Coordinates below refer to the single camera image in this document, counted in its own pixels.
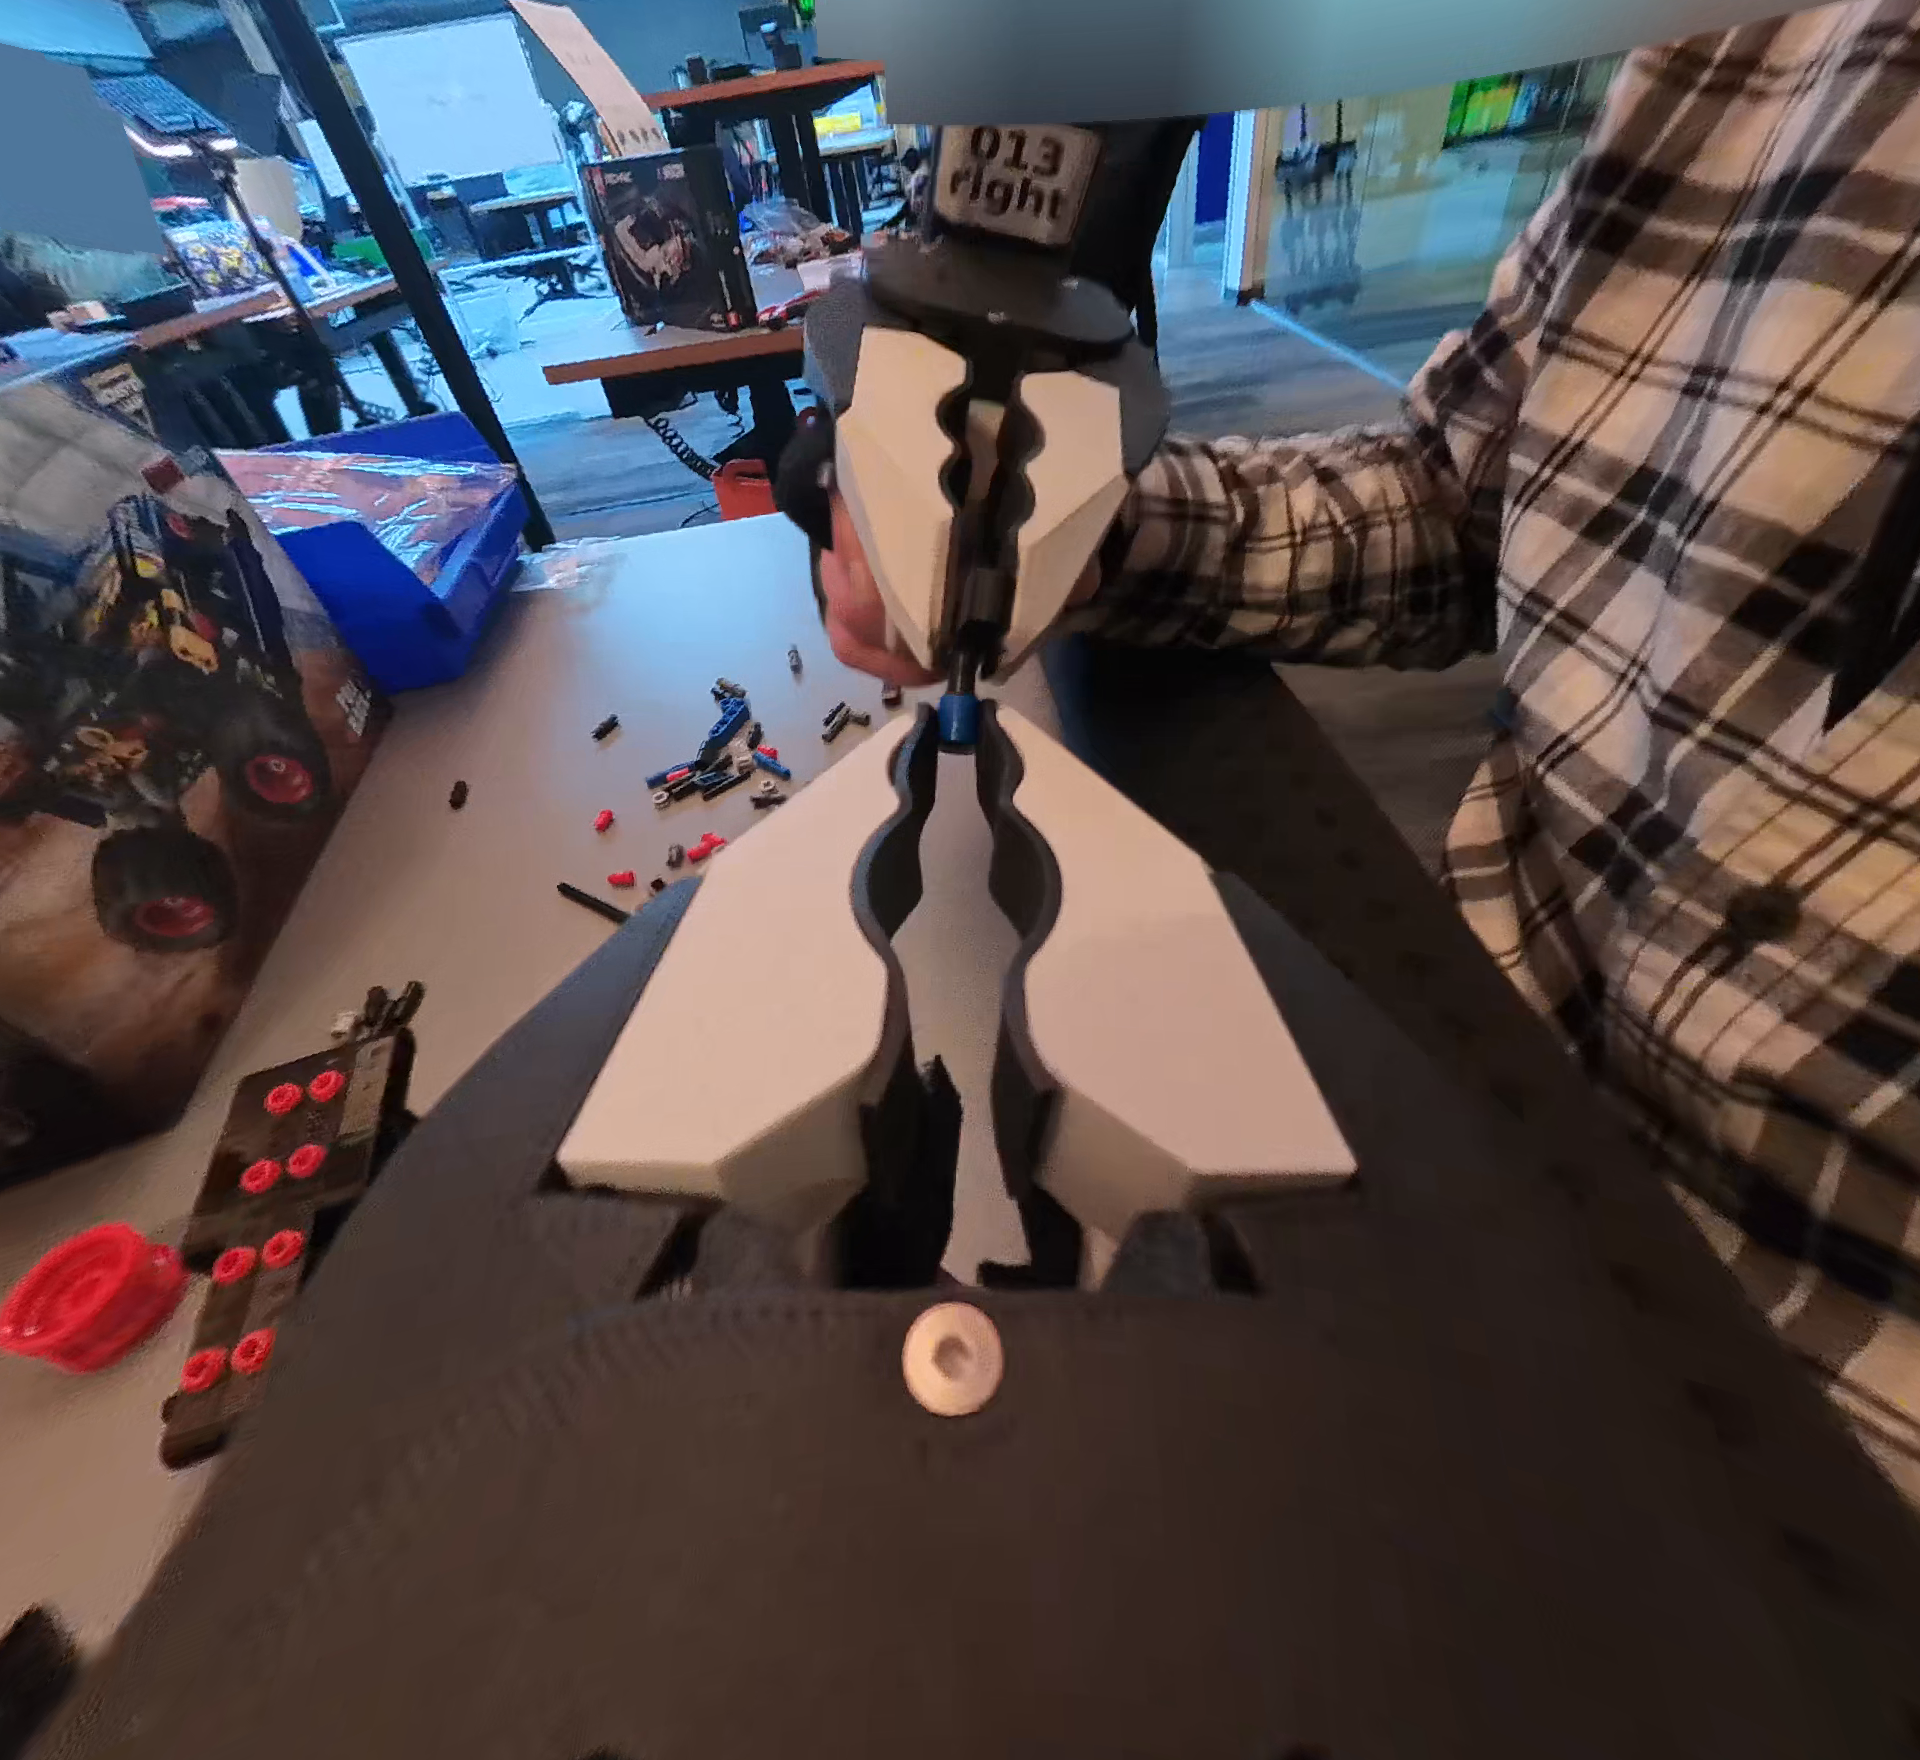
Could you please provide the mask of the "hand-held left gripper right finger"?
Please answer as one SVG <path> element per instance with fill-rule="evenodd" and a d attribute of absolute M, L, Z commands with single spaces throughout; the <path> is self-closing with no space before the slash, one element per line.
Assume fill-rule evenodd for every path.
<path fill-rule="evenodd" d="M 1017 937 L 992 1128 L 1017 1284 L 1074 1284 L 1087 1235 L 1348 1187 L 1349 1148 L 1211 866 L 1066 747 L 980 709 L 988 894 Z"/>

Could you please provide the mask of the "black toy truck model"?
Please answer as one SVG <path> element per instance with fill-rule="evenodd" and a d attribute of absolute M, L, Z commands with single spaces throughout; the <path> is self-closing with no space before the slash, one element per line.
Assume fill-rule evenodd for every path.
<path fill-rule="evenodd" d="M 238 1082 L 177 1236 L 198 1306 L 158 1412 L 163 1471 L 213 1459 L 262 1399 L 302 1293 L 414 1130 L 414 1058 L 405 1025 L 376 1025 Z"/>

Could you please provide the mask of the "person's right forearm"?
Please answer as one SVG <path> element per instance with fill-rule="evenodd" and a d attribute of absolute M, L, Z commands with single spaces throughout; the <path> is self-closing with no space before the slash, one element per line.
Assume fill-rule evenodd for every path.
<path fill-rule="evenodd" d="M 1488 653 L 1503 436 L 1431 427 L 1170 438 L 1068 628 L 1275 664 L 1443 671 Z"/>

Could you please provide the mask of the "brown top office desk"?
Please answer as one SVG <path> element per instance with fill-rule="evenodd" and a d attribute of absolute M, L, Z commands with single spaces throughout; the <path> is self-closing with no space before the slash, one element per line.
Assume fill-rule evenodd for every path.
<path fill-rule="evenodd" d="M 295 441 L 284 394 L 300 404 L 304 435 L 317 438 L 430 414 L 395 341 L 410 320 L 392 276 L 325 290 L 304 317 L 266 284 L 132 333 L 130 365 L 161 441 L 252 453 Z M 343 363 L 361 352 L 385 373 L 393 406 L 349 392 Z"/>
<path fill-rule="evenodd" d="M 738 394 L 748 403 L 748 455 L 770 460 L 798 424 L 792 384 L 804 377 L 804 327 L 644 333 L 626 323 L 563 334 L 539 348 L 549 388 L 595 387 L 616 423 L 646 421 L 673 396 Z"/>

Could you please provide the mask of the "grey desk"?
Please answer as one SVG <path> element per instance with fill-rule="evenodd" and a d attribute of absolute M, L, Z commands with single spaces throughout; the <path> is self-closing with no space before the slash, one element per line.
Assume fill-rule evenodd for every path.
<path fill-rule="evenodd" d="M 748 689 L 766 741 L 810 784 L 864 738 L 821 747 L 840 701 L 892 714 L 880 682 L 842 664 L 816 613 L 804 539 L 782 518 L 624 539 L 621 558 L 572 593 L 511 593 L 468 671 L 404 692 L 252 990 L 179 1123 L 3 1195 L 3 1293 L 48 1249 L 98 1223 L 175 1235 L 232 1089 L 314 1051 L 372 984 L 424 983 L 414 1023 L 414 1110 L 437 1102 L 487 1049 L 616 933 L 566 905 L 574 884 L 632 871 L 646 893 L 660 848 L 709 829 L 763 827 L 748 789 L 687 801 L 665 827 L 644 789 L 708 733 L 715 677 Z M 785 648 L 804 656 L 792 678 Z M 603 743 L 594 724 L 616 714 Z M 452 813 L 447 793 L 468 782 Z M 597 811 L 616 825 L 591 833 Z M 1017 1260 L 1023 1245 L 995 1163 L 990 1078 L 995 990 L 1014 950 L 985 894 L 990 850 L 970 765 L 940 765 L 924 830 L 924 897 L 895 937 L 921 1058 L 937 1056 L 964 1101 L 945 1266 Z M 48 1606 L 98 1648 L 138 1598 L 200 1496 L 206 1468 L 158 1463 L 161 1399 L 188 1353 L 189 1303 L 100 1375 L 67 1376 L 3 1357 L 3 1631 Z"/>

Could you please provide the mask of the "person's right hand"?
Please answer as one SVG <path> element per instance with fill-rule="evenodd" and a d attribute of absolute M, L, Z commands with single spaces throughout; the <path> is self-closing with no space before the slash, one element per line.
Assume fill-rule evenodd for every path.
<path fill-rule="evenodd" d="M 899 690 L 931 687 L 924 668 L 894 636 L 874 573 L 852 524 L 834 520 L 829 544 L 814 557 L 821 628 L 832 656 L 868 678 Z"/>

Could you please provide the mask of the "black dimpled mat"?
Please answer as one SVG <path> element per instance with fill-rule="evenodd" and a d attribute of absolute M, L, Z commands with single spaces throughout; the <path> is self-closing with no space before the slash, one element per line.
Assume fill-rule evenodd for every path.
<path fill-rule="evenodd" d="M 1915 1757 L 1915 1520 L 1266 666 L 1045 648 L 1353 1144 L 1249 1293 L 1020 1321 L 1094 1525 L 1054 1757 Z"/>

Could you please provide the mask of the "black toy car set box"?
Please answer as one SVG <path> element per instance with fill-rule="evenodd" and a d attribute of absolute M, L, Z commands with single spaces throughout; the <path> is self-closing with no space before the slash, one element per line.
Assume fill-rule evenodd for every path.
<path fill-rule="evenodd" d="M 715 144 L 591 161 L 578 179 L 607 283 L 635 331 L 755 327 L 739 212 Z"/>

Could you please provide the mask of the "cardboard sign board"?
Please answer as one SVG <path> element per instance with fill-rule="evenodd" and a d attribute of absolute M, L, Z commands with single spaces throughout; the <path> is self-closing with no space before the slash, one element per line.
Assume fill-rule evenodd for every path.
<path fill-rule="evenodd" d="M 506 0 L 556 58 L 590 108 L 602 149 L 616 161 L 665 155 L 673 141 L 578 13 L 548 0 Z"/>

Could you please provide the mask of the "blue storage bin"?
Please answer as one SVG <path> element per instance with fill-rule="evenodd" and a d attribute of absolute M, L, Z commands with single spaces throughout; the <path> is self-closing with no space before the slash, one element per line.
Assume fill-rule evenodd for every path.
<path fill-rule="evenodd" d="M 506 467 L 462 413 L 434 413 L 264 450 L 295 447 L 492 455 Z M 514 585 L 523 555 L 523 524 L 523 504 L 515 520 L 501 509 L 493 511 L 480 533 L 460 542 L 432 586 L 401 574 L 395 562 L 377 558 L 372 549 L 348 552 L 345 534 L 323 536 L 320 555 L 305 568 L 281 551 L 377 690 L 419 692 L 468 671 Z"/>

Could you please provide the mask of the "whiteboard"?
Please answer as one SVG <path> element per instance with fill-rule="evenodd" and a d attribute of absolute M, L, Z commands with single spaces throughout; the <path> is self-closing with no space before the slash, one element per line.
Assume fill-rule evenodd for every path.
<path fill-rule="evenodd" d="M 560 165 L 556 117 L 506 15 L 340 45 L 377 149 L 414 188 Z"/>

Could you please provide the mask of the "person's plaid shirt torso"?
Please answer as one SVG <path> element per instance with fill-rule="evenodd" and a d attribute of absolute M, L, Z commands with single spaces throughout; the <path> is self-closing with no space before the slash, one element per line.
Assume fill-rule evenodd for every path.
<path fill-rule="evenodd" d="M 1915 55 L 1630 53 L 1410 390 L 1499 663 L 1452 899 L 1907 1505 Z"/>

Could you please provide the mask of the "black metal pole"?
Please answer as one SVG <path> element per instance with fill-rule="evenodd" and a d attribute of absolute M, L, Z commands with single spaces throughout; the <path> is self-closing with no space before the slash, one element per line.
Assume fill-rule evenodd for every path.
<path fill-rule="evenodd" d="M 254 0 L 276 53 L 309 108 L 328 150 L 377 243 L 395 289 L 418 324 L 421 343 L 437 363 L 455 410 L 481 435 L 510 468 L 526 509 L 523 542 L 543 551 L 556 541 L 545 509 L 515 455 L 511 438 L 472 363 L 468 346 L 445 306 L 440 281 L 411 229 L 408 208 L 387 182 L 372 134 L 361 124 L 340 84 L 323 40 L 300 0 Z"/>

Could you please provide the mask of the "studio light panel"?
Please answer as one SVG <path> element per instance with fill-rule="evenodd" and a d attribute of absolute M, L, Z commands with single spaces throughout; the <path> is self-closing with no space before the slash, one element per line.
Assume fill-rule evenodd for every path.
<path fill-rule="evenodd" d="M 102 107 L 120 121 L 132 144 L 152 161 L 229 161 L 242 150 L 242 143 L 222 121 L 163 76 L 92 76 L 89 87 Z"/>

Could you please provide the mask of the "blue white door frame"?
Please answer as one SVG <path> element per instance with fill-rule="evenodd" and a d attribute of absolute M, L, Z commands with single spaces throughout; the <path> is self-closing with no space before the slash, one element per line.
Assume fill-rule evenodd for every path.
<path fill-rule="evenodd" d="M 1267 297 L 1281 158 L 1280 108 L 1211 114 L 1197 137 L 1195 229 L 1217 241 L 1220 294 L 1238 308 Z"/>

